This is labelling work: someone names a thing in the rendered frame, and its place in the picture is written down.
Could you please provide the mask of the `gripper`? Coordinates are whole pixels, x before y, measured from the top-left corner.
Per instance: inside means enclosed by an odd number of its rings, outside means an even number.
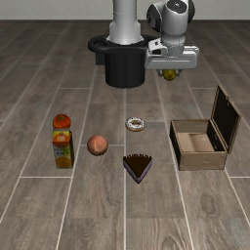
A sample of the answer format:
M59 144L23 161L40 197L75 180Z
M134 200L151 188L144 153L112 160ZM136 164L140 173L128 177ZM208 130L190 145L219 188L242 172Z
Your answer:
M161 39L154 39L148 43L146 50L146 69L157 69L158 76L163 76L162 69L176 69L180 76L181 69L195 68L199 49L196 46L165 46Z

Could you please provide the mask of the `green-brown kiwi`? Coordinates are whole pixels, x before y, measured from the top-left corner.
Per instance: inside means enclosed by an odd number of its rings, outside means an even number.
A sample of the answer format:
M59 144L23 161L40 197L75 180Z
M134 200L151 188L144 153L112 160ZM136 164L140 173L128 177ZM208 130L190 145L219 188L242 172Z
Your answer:
M176 78L176 70L175 69L163 69L162 75L165 80L172 81Z

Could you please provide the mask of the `wooden box lid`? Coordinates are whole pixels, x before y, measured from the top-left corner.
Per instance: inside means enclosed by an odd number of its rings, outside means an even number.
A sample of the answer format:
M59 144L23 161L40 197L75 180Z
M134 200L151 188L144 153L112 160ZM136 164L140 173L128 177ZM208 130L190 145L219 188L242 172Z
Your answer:
M241 114L222 86L218 86L207 134L215 151L231 153Z

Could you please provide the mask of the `wooden box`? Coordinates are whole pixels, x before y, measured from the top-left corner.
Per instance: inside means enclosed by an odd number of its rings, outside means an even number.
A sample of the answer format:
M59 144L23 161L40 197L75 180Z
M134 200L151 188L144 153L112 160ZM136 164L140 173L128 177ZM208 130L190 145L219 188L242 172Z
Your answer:
M172 120L169 137L180 171L225 169L228 151L211 120Z

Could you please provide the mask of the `white sprinkled donut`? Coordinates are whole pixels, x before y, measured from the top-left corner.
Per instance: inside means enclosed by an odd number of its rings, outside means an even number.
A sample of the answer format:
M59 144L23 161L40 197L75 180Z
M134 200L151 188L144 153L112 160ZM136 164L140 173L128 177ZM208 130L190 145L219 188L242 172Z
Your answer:
M140 132L146 127L146 123L140 117L130 117L126 120L125 127L132 132Z

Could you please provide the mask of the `chocolate cake wedge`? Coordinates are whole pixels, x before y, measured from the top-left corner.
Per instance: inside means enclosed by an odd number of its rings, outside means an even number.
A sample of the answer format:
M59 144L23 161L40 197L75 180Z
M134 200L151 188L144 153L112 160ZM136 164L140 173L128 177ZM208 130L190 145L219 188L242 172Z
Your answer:
M135 153L123 157L124 168L137 184L146 176L151 164L152 157L149 155Z

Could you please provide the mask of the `pink peach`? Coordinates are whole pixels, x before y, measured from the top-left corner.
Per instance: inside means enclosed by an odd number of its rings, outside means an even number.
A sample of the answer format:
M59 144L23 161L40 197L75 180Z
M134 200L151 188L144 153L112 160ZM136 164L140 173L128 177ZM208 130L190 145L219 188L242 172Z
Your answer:
M91 154L100 156L106 153L108 142L102 136L93 136L87 142L87 149Z

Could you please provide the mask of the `red tomato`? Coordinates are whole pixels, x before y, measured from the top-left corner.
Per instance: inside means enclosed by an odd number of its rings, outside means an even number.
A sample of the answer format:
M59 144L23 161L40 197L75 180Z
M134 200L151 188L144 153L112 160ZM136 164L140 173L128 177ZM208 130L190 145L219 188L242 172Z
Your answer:
M55 129L69 128L71 125L70 118L63 113L57 114L53 119L53 127Z

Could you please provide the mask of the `orange juice carton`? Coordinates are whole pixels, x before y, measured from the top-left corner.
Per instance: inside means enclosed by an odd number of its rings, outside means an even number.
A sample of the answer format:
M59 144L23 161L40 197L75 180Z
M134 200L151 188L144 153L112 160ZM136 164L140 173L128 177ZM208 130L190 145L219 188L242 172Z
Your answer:
M71 131L69 129L54 129L52 144L56 167L59 169L72 168L74 164L74 149Z

